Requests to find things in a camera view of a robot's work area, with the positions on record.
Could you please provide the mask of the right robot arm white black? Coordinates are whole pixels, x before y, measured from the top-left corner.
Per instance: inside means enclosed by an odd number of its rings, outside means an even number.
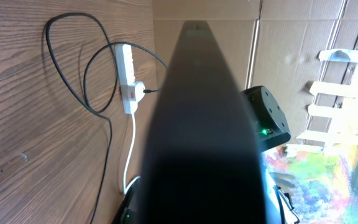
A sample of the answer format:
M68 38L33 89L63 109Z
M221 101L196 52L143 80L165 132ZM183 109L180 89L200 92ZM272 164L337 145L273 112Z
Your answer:
M264 86L257 86L242 91L242 95L249 101L256 115L255 123L257 135L263 145L263 151L275 148L288 142L291 133L284 112L280 109L276 99ZM284 192L274 181L274 175L267 170L265 180L267 182L268 196L273 202L281 217L282 223L299 223L300 217L295 211L290 194ZM137 220L137 199L140 177L135 177L124 188L125 197L117 211L113 223L135 223Z

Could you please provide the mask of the Samsung Galaxy smartphone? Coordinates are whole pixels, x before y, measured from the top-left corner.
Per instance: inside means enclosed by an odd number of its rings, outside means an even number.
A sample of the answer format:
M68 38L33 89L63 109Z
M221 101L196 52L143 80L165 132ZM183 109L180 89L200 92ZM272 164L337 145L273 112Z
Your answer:
M259 143L209 25L186 21L150 123L140 223L266 223Z

